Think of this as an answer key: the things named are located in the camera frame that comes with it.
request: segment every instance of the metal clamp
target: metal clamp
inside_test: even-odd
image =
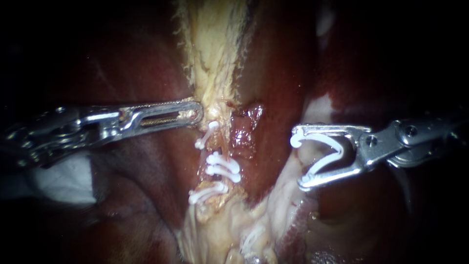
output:
[[[292,138],[298,132],[305,137],[311,133],[344,136],[356,150],[355,160],[350,166],[319,173],[309,171],[298,179],[298,185],[308,191],[318,185],[369,172],[383,161],[397,168],[418,166],[447,153],[447,139],[468,121],[467,118],[396,120],[379,132],[353,125],[297,125],[292,129]]]
[[[181,100],[124,106],[58,107],[33,122],[16,124],[0,139],[2,173],[47,166],[84,148],[124,138],[190,126],[203,117],[202,106]]]

